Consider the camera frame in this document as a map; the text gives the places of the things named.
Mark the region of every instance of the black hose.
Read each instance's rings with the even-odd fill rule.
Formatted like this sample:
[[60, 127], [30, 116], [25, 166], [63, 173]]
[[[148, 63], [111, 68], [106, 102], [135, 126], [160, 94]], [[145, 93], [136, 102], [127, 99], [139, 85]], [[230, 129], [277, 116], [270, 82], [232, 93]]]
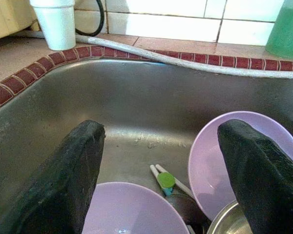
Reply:
[[103, 9], [103, 5], [102, 5], [101, 0], [96, 0], [96, 1], [99, 6], [99, 10], [100, 10], [100, 23], [99, 23], [98, 29], [96, 31], [94, 31], [93, 33], [85, 33], [85, 32], [82, 32], [76, 28], [75, 29], [76, 33], [78, 33], [80, 35], [84, 35], [84, 36], [95, 37], [96, 35], [98, 35], [101, 32], [101, 30], [103, 28], [103, 24], [104, 24], [104, 9]]

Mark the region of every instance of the purple plate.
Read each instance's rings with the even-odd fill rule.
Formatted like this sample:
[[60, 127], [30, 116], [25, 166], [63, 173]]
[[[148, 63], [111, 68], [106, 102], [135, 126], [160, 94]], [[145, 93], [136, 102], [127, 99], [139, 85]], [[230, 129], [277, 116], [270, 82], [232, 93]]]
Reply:
[[176, 210], [157, 193], [125, 182], [98, 184], [82, 234], [189, 234]]
[[249, 111], [229, 112], [213, 119], [196, 137], [188, 164], [191, 190], [210, 220], [214, 220], [226, 205], [236, 200], [217, 137], [218, 126], [233, 118], [243, 120], [269, 136], [293, 160], [293, 136], [275, 120]]

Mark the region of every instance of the white styrofoam cup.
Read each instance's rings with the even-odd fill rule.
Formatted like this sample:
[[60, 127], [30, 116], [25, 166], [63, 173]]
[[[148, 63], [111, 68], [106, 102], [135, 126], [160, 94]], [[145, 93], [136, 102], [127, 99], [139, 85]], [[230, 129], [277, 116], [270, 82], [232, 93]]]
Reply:
[[76, 45], [74, 0], [30, 0], [51, 50], [68, 50]]

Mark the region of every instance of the stainless steel bowl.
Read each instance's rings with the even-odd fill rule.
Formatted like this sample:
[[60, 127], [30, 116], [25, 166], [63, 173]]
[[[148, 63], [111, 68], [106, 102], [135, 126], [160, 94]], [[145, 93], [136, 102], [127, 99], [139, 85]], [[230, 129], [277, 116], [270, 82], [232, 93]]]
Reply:
[[211, 223], [207, 234], [252, 234], [237, 201], [228, 204]]

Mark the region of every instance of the decorative tile border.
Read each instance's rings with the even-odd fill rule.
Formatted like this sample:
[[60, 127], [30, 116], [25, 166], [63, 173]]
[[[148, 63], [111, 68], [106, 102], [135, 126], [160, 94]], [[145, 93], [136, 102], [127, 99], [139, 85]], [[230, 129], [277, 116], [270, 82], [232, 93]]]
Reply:
[[[222, 55], [205, 55], [174, 51], [150, 50], [158, 54], [173, 58], [184, 59], [209, 65], [245, 68], [267, 71], [293, 71], [292, 61], [281, 61], [260, 58], [242, 58]], [[134, 55], [120, 50], [102, 46], [86, 46], [70, 50], [56, 52], [30, 64], [17, 71], [0, 82], [0, 107], [11, 100], [17, 94], [24, 91], [28, 86], [39, 80], [44, 74], [52, 69], [84, 59], [90, 58], [115, 58], [138, 61], [151, 61], [148, 58]]]

